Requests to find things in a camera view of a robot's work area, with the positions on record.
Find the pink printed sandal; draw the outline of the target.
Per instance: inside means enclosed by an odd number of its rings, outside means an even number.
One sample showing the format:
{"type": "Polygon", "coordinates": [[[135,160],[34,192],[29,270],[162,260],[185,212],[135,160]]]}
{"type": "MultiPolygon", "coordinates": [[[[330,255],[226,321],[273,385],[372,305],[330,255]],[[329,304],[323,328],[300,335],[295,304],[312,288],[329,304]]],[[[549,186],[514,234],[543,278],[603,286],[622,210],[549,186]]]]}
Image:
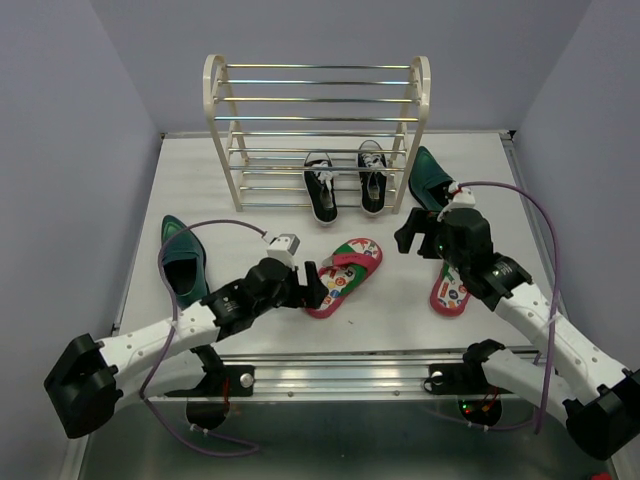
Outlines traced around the pink printed sandal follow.
{"type": "Polygon", "coordinates": [[[459,317],[465,312],[470,298],[459,273],[444,262],[429,297],[431,308],[444,317],[459,317]]]}
{"type": "Polygon", "coordinates": [[[315,319],[333,315],[345,299],[378,269],[382,260],[380,245],[370,238],[353,238],[340,245],[318,270],[327,294],[318,308],[307,308],[306,313],[315,319]]]}

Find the black canvas sneaker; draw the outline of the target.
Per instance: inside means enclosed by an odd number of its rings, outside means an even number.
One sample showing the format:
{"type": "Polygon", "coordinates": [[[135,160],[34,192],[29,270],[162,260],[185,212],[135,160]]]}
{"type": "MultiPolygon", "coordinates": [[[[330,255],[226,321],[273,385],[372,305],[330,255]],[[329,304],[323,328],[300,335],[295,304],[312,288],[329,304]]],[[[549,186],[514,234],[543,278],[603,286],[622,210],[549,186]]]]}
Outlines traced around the black canvas sneaker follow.
{"type": "Polygon", "coordinates": [[[309,153],[304,167],[303,180],[313,216],[319,224],[328,226],[335,222],[338,216],[332,161],[326,153],[309,153]]]}
{"type": "Polygon", "coordinates": [[[370,215],[382,212],[385,206],[388,167],[381,146],[374,140],[365,140],[357,156],[360,168],[361,206],[370,215]]]}

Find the cream chrome shoe rack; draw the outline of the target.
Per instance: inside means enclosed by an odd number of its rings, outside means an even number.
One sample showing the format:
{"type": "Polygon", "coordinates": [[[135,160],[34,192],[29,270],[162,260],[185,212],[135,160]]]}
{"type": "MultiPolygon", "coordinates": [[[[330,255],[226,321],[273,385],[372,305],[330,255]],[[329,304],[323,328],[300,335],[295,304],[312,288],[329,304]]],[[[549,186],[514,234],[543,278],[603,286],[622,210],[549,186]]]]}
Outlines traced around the cream chrome shoe rack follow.
{"type": "Polygon", "coordinates": [[[309,208],[305,173],[355,208],[360,178],[383,176],[398,213],[430,114],[432,69],[406,65],[230,63],[206,57],[202,103],[236,211],[309,208]]]}

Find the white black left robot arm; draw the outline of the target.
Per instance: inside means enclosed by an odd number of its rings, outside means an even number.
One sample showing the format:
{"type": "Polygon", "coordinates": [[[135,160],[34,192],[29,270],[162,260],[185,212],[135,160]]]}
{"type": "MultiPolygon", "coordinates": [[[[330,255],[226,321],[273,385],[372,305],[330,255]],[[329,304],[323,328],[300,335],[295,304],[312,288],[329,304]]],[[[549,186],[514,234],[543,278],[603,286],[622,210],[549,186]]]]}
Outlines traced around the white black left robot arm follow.
{"type": "Polygon", "coordinates": [[[95,340],[83,334],[70,341],[44,380],[44,389],[66,436],[78,439],[105,425],[128,400],[152,396],[151,379],[162,363],[199,360],[170,396],[226,394],[229,378],[214,343],[249,329],[276,308],[318,308],[328,293],[313,262],[305,264],[306,284],[295,268],[264,258],[235,280],[175,317],[132,333],[95,340]]]}

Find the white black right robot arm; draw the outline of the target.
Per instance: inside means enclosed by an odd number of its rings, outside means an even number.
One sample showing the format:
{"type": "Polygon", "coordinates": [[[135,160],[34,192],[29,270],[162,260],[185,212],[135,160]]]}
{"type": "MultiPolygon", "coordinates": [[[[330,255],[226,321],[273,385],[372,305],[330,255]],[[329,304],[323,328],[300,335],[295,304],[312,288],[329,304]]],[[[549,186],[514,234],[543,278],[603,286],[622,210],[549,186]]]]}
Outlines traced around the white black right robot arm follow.
{"type": "Polygon", "coordinates": [[[562,314],[551,310],[531,275],[495,251],[489,222],[474,208],[411,210],[394,239],[409,252],[416,235],[425,259],[442,259],[468,293],[518,330],[547,365],[536,366],[498,341],[468,347],[460,362],[435,364],[427,384],[433,394],[479,393],[496,387],[562,423],[590,457],[607,460],[639,435],[639,373],[592,343],[562,314]]]}

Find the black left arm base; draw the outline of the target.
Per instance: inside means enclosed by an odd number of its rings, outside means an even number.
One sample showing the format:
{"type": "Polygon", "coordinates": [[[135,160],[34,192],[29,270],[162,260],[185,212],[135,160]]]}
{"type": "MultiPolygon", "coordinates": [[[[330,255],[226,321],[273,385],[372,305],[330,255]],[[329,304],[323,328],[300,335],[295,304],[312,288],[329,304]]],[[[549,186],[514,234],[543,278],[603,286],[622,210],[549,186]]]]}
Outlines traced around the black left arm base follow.
{"type": "Polygon", "coordinates": [[[229,365],[213,373],[205,372],[190,389],[165,393],[169,398],[243,398],[254,392],[255,367],[250,364],[229,365]]]}

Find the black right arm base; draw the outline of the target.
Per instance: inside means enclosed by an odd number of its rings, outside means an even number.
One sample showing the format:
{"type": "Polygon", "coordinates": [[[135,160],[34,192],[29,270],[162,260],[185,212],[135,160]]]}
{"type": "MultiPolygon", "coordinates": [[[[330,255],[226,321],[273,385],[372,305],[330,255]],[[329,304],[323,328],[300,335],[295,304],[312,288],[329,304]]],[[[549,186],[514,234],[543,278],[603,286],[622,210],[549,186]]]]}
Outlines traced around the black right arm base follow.
{"type": "Polygon", "coordinates": [[[480,395],[495,390],[480,367],[464,362],[430,364],[423,388],[433,395],[480,395]]]}

